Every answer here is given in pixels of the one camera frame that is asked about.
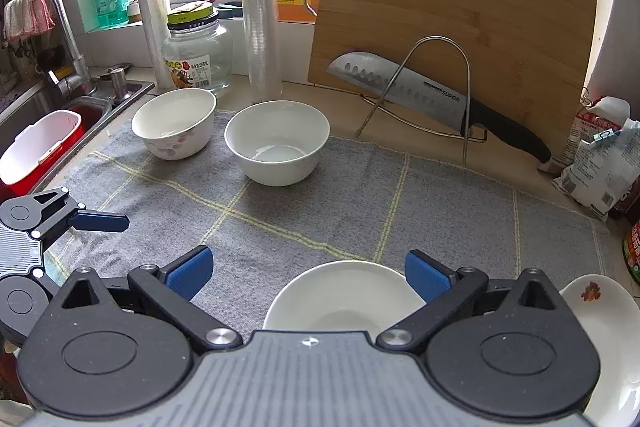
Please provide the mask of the white bowl floral print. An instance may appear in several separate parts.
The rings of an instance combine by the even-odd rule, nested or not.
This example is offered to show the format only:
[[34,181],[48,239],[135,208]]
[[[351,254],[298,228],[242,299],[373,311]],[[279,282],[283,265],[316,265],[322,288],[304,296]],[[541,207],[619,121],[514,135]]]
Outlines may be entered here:
[[131,130],[157,158],[181,160],[206,147],[215,127],[217,99],[200,88],[156,96],[134,115]]

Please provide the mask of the white plate fruit decor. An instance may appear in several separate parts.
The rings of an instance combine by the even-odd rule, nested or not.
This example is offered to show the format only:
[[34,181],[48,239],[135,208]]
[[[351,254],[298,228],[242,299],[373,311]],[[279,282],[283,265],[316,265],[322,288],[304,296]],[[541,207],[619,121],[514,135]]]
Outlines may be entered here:
[[639,308],[616,281],[600,274],[577,277],[561,295],[600,357],[600,377],[585,409],[597,426],[639,424]]

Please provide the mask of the plain white bowl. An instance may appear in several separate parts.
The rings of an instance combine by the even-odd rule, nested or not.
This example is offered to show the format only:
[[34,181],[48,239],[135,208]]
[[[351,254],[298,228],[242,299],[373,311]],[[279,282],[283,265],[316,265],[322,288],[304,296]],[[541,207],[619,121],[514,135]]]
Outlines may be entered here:
[[269,101],[236,113],[224,129],[224,142],[247,178],[281,187],[311,175],[330,131],[328,118],[314,106]]

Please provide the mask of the black kitchen knife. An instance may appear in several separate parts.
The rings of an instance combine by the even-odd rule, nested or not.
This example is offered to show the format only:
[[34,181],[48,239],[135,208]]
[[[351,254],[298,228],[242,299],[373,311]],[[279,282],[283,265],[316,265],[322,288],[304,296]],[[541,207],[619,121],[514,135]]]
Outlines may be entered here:
[[328,73],[387,101],[430,117],[450,129],[477,124],[502,142],[529,153],[541,164],[551,159],[549,147],[518,122],[467,98],[443,84],[369,52],[349,52],[329,64]]

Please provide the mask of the red white sink basin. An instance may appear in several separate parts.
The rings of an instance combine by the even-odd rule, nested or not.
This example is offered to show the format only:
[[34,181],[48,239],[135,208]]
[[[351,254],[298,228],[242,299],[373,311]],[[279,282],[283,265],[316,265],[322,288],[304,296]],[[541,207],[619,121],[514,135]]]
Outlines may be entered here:
[[1,154],[1,199],[26,195],[106,113],[75,102],[20,129]]

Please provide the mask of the grey checked table mat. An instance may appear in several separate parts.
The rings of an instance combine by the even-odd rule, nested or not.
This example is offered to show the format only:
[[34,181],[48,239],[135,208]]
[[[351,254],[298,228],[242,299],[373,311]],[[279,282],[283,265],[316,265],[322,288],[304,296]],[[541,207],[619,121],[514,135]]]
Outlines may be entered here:
[[121,127],[70,170],[64,185],[73,198],[125,213],[130,225],[122,233],[66,233],[47,251],[50,277],[63,282],[83,265],[122,277],[206,245],[215,273],[195,301],[248,334],[290,280],[335,260],[400,270],[418,248],[498,279],[539,268],[558,287],[614,272],[617,248],[602,222],[488,176],[374,144],[333,138],[302,182],[260,185],[227,150],[227,122],[217,116],[212,141],[178,161],[156,158]]

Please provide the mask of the stainless steel sink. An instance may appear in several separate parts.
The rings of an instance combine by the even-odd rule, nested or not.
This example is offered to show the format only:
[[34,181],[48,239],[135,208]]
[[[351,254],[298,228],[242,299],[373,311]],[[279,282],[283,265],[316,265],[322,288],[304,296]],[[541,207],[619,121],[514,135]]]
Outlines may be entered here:
[[26,90],[1,113],[1,153],[4,153],[17,135],[29,124],[35,124],[41,117],[57,109],[69,109],[81,118],[82,133],[79,140],[43,173],[31,192],[42,190],[62,168],[88,144],[100,131],[134,103],[149,94],[154,84],[149,81],[127,80],[128,95],[117,102],[111,80],[98,80],[98,87],[89,95],[81,95],[73,100],[63,98],[60,90],[41,80]]

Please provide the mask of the steel soap dispenser pump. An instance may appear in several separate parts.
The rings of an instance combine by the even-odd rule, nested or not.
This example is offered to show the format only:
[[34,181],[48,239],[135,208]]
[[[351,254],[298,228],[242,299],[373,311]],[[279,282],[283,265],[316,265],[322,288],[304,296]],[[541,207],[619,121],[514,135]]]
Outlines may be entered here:
[[99,75],[101,80],[111,80],[115,103],[124,101],[129,95],[126,74],[130,68],[131,64],[128,62],[118,63],[108,66],[107,69],[104,69],[104,71]]

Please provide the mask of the white plastic food bag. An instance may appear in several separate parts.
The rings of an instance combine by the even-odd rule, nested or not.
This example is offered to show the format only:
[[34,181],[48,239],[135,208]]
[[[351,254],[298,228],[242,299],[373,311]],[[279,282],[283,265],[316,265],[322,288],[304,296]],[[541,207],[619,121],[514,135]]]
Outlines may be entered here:
[[639,178],[639,121],[627,118],[579,142],[574,162],[553,180],[563,194],[605,221],[608,212]]

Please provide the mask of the glass peach jar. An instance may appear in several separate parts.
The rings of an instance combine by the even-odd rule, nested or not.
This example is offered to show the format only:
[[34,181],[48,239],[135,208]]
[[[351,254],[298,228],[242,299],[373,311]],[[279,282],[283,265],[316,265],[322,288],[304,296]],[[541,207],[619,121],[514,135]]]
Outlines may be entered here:
[[233,39],[212,2],[178,6],[167,14],[167,29],[162,57],[176,88],[214,93],[229,88]]

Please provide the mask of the pink cloth on faucet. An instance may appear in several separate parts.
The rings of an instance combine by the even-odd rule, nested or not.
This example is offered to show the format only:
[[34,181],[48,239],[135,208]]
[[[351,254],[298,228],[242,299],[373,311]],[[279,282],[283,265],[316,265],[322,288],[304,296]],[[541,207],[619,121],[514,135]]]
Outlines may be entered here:
[[11,0],[3,9],[6,41],[40,36],[55,26],[46,0]]

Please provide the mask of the small potted plant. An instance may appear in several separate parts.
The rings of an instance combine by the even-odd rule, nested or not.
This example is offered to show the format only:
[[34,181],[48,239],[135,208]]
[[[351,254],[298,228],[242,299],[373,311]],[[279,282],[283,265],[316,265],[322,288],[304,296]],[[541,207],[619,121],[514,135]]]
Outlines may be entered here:
[[127,4],[128,23],[133,24],[142,20],[139,0],[128,0]]

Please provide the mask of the red white clipped bag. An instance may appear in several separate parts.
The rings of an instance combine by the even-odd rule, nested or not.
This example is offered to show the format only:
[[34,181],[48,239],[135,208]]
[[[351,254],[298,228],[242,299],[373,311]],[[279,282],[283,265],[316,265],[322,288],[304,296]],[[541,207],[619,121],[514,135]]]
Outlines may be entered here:
[[562,155],[556,162],[562,168],[572,165],[580,142],[590,142],[596,134],[603,131],[620,130],[630,117],[630,113],[630,104],[615,96],[604,96],[591,105],[579,109],[574,117]]

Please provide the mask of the bamboo cutting board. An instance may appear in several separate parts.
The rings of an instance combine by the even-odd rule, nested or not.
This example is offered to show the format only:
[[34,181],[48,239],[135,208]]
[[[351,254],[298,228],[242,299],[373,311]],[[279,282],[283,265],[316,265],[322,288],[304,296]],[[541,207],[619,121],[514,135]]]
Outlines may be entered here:
[[338,87],[334,58],[375,53],[469,93],[560,155],[596,9],[597,0],[320,0],[308,79]]

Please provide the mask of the tall plastic wrap roll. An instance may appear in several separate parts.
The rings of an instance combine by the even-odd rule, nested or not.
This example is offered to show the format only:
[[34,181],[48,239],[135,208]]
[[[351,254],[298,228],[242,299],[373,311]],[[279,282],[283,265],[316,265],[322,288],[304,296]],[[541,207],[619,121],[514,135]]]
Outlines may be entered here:
[[254,103],[282,95],[277,0],[242,0],[250,95]]

